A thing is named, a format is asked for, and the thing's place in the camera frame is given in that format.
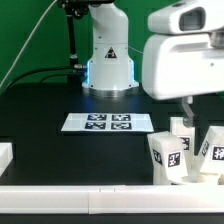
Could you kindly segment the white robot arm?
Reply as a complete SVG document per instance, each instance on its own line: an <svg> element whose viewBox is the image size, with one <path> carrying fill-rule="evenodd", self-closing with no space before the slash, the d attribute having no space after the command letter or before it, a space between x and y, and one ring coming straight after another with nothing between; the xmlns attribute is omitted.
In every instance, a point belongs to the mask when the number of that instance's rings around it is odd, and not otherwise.
<svg viewBox="0 0 224 224"><path fill-rule="evenodd" d="M142 86L156 100L182 100L193 127L195 95L224 92L224 0L179 0L148 16L153 35L143 50L141 81L128 55L128 18L113 3L92 3L93 54L86 91L117 95Z"/></svg>

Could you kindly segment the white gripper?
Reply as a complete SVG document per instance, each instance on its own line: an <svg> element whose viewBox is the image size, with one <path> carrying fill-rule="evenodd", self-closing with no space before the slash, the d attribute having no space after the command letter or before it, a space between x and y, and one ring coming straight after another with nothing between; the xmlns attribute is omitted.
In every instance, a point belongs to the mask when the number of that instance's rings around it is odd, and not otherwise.
<svg viewBox="0 0 224 224"><path fill-rule="evenodd" d="M183 124L196 127L192 96L224 91L224 48L212 47L208 34L152 35L143 51L142 86L157 100L183 97Z"/></svg>

